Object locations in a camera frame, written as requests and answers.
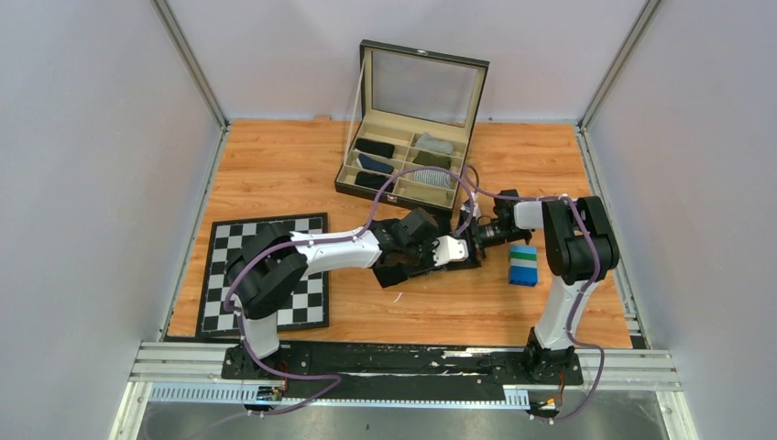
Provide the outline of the black underwear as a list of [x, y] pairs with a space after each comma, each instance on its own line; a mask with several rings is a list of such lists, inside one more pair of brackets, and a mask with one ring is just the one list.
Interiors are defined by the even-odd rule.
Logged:
[[436, 272], [472, 270], [477, 269], [480, 266], [481, 256], [469, 256], [468, 259], [464, 261], [451, 262], [441, 267], [435, 267], [434, 263], [428, 266], [398, 265], [396, 267], [383, 267], [381, 257], [372, 267], [372, 271], [378, 280], [378, 284], [382, 288], [387, 288]]

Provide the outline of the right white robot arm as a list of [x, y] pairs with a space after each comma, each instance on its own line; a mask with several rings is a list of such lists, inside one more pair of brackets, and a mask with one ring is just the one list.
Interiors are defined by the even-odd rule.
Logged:
[[521, 373], [532, 382], [554, 380], [576, 364], [576, 337], [582, 313], [593, 291], [619, 262], [619, 249], [601, 199], [564, 196], [546, 200], [519, 196], [514, 189], [494, 197], [495, 218], [481, 225], [465, 203], [460, 211], [461, 237], [470, 264], [477, 267], [486, 248], [544, 233], [548, 267], [553, 275], [540, 320], [530, 330], [519, 360]]

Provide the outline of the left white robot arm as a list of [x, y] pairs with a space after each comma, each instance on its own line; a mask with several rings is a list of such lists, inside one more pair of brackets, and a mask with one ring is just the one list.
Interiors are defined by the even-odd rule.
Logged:
[[229, 252], [224, 267], [229, 283], [224, 308], [236, 316], [248, 370], [260, 379], [279, 371], [279, 310], [303, 278], [368, 269], [382, 286], [392, 286], [415, 269], [432, 266], [441, 233], [436, 219], [422, 208], [339, 233], [303, 234], [276, 224], [259, 228], [241, 248]]

